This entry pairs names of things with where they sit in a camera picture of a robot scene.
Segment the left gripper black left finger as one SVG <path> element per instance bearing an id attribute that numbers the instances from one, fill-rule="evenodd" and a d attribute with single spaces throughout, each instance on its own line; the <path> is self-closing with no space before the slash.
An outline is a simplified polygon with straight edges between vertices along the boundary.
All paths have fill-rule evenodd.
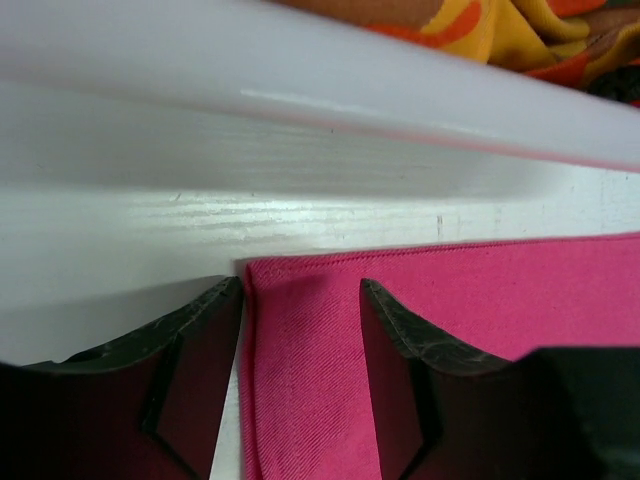
<path id="1" fill-rule="evenodd" d="M 206 479 L 243 310 L 226 277 L 69 359 L 1 367 L 5 479 Z"/>

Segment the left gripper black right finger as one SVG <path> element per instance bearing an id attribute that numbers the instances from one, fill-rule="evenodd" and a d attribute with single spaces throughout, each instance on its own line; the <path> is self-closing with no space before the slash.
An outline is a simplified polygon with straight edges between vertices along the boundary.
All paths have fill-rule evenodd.
<path id="1" fill-rule="evenodd" d="M 509 361 L 360 284 L 385 479 L 635 479 L 639 351 L 544 347 Z"/>

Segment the pink trousers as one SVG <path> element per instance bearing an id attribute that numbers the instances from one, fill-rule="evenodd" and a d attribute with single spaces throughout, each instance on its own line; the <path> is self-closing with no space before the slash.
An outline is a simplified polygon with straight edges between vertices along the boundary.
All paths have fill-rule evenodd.
<path id="1" fill-rule="evenodd" d="M 250 479 L 377 479 L 359 285 L 506 359 L 639 342 L 635 233 L 270 257 L 245 271 L 239 372 Z"/>

